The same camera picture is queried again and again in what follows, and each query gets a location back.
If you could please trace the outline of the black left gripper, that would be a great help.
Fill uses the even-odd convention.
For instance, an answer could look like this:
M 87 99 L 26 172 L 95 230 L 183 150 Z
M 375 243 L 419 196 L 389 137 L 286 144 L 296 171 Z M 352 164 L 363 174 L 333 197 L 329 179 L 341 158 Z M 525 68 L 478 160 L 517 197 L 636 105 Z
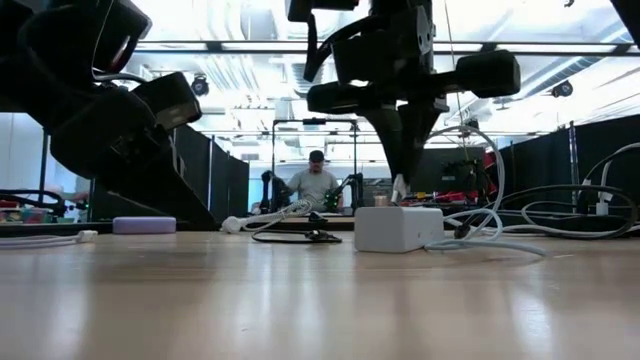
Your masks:
M 29 114 L 51 154 L 106 191 L 193 226 L 214 216 L 176 169 L 169 131 L 200 119 L 181 72 L 126 72 L 153 22 L 132 0 L 51 0 L 29 15 Z

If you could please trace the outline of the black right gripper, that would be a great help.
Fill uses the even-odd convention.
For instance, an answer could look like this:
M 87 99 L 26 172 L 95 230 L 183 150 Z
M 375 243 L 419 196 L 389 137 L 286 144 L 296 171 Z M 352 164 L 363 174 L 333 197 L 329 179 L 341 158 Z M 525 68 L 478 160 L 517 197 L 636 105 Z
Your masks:
M 416 173 L 423 147 L 447 96 L 471 92 L 479 98 L 517 94 L 520 65 L 513 53 L 492 50 L 463 56 L 454 69 L 439 73 L 433 65 L 436 27 L 431 0 L 373 0 L 368 16 L 348 24 L 320 45 L 315 18 L 308 24 L 306 79 L 315 79 L 328 58 L 334 82 L 311 86 L 308 109 L 325 114 L 364 112 L 398 101 L 397 112 L 364 112 L 383 146 L 391 178 L 402 173 L 407 184 Z

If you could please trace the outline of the white power strip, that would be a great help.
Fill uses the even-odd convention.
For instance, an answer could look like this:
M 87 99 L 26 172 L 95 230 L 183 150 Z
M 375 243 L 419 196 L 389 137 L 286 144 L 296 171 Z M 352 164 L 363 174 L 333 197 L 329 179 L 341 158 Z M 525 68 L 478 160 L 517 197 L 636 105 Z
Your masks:
M 366 207 L 355 214 L 354 248 L 359 252 L 407 253 L 444 238 L 440 209 Z

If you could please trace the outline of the black monitor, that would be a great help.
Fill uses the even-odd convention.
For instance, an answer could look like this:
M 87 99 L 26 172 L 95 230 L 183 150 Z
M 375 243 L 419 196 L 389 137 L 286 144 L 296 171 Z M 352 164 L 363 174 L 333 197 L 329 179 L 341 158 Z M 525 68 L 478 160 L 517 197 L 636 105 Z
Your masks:
M 411 180 L 411 190 L 426 193 L 476 190 L 484 155 L 482 147 L 424 149 Z

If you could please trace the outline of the purple round power hub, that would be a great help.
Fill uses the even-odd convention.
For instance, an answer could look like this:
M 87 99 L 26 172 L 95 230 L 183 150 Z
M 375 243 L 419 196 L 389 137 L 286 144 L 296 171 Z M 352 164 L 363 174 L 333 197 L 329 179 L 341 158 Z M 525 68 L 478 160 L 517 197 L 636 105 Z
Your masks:
M 116 217 L 112 220 L 112 232 L 118 235 L 171 234 L 176 229 L 177 220 L 174 217 Z

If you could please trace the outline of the black partition curtain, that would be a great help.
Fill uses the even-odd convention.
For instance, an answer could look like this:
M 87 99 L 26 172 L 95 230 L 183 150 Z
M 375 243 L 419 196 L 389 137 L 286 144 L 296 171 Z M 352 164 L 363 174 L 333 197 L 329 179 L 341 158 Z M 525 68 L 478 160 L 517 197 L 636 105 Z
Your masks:
M 545 185 L 581 183 L 602 159 L 640 143 L 640 114 L 574 128 L 578 180 L 571 169 L 570 130 L 559 130 L 500 150 L 505 163 L 505 195 Z M 640 206 L 640 150 L 614 159 L 605 183 L 624 190 Z M 501 205 L 519 210 L 534 201 L 572 202 L 571 191 L 539 193 Z
M 189 125 L 173 133 L 187 184 L 217 223 L 230 216 L 244 217 L 248 210 L 249 164 L 233 157 L 214 137 Z

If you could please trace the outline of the person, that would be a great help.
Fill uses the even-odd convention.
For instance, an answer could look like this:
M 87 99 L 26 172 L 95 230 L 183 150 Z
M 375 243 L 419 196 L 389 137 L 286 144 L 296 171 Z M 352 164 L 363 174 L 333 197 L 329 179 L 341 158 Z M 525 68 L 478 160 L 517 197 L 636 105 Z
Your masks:
M 295 173 L 287 183 L 289 194 L 297 193 L 298 199 L 308 201 L 316 212 L 328 212 L 325 195 L 339 187 L 337 178 L 324 169 L 324 161 L 322 151 L 311 151 L 308 167 Z

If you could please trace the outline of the colourful object pile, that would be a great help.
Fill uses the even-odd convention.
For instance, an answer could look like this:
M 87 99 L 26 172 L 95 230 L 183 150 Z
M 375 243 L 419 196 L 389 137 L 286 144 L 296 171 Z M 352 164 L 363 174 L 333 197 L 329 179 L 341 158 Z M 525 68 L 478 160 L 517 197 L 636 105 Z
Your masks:
M 0 225 L 55 223 L 53 211 L 45 208 L 25 207 L 17 202 L 0 200 Z

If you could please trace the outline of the black overhead light bar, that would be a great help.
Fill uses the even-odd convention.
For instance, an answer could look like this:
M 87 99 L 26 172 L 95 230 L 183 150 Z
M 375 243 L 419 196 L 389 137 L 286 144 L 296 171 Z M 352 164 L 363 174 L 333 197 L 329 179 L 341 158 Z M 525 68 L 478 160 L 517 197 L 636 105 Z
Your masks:
M 571 42 L 438 42 L 435 55 L 471 55 L 492 50 L 507 50 L 518 56 L 593 56 L 640 57 L 640 47 L 632 43 Z M 180 54 L 305 54 L 303 41 L 142 41 L 138 53 Z

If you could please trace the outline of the black power strip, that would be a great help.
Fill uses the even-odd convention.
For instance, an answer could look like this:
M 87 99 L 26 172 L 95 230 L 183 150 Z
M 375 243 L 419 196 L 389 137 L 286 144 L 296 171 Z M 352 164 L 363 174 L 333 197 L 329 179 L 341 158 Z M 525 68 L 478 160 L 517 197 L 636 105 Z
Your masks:
M 501 210 L 498 211 L 498 215 L 505 226 L 532 225 L 516 210 Z M 536 225 L 567 231 L 608 232 L 617 230 L 627 223 L 626 218 L 621 215 L 598 216 L 534 211 L 533 214 L 527 213 L 527 216 Z M 630 229 L 628 234 L 640 237 L 640 220 L 633 226 L 635 230 Z

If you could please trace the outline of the black stand frame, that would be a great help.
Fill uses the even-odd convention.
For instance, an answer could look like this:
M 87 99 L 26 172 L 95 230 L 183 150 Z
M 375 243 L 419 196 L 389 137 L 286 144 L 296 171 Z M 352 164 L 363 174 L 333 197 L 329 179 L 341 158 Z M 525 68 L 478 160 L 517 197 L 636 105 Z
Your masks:
M 50 138 L 49 134 L 43 129 L 41 160 L 40 160 L 40 175 L 39 175 L 39 186 L 38 186 L 38 190 L 41 192 L 41 194 L 39 195 L 40 201 L 43 198 L 42 192 L 45 190 L 46 169 L 47 169 L 48 152 L 49 152 L 49 138 Z

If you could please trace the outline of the black gantry frame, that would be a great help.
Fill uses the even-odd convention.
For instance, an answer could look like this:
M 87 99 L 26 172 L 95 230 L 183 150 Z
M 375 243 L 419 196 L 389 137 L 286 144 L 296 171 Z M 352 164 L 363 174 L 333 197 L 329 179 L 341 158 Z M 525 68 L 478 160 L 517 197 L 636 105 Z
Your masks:
M 346 131 L 347 135 L 350 135 L 352 137 L 352 149 L 353 149 L 353 156 L 352 156 L 352 161 L 353 161 L 353 172 L 357 171 L 357 155 L 358 155 L 358 151 L 357 151 L 357 137 L 359 136 L 358 132 L 358 122 L 355 119 L 329 119 L 329 118 L 317 118 L 317 117 L 313 117 L 313 118 L 306 118 L 306 119 L 274 119 L 272 126 L 271 126 L 271 130 L 269 132 L 270 136 L 271 136 L 271 171 L 273 173 L 276 173 L 276 165 L 279 163 L 286 163 L 287 160 L 286 159 L 280 159 L 277 160 L 276 159 L 276 138 L 278 136 L 294 136 L 297 135 L 299 137 L 302 137 L 303 135 L 309 135 L 309 136 L 322 136 L 322 137 L 326 137 L 326 136 L 339 136 L 341 134 L 340 130 L 330 130 L 330 131 L 325 131 L 325 130 L 299 130 L 299 129 L 293 129 L 291 131 L 289 130 L 279 130 L 278 126 L 280 124 L 285 124 L 285 123 L 299 123 L 302 126 L 322 126 L 322 125 L 326 125 L 327 123 L 345 123 L 345 124 L 349 124 L 350 125 L 350 129 Z

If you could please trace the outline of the black table frame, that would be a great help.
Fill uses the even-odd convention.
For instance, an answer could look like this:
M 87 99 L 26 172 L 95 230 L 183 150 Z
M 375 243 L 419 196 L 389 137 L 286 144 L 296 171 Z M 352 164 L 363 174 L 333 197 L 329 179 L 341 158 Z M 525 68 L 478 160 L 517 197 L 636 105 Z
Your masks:
M 278 223 L 269 227 L 269 230 L 295 230 L 310 231 L 322 229 L 327 231 L 353 231 L 353 223 L 327 222 L 327 223 Z M 74 235 L 83 230 L 97 231 L 99 234 L 111 234 L 111 223 L 47 223 L 47 224 L 0 224 L 0 237 L 19 237 L 35 235 Z

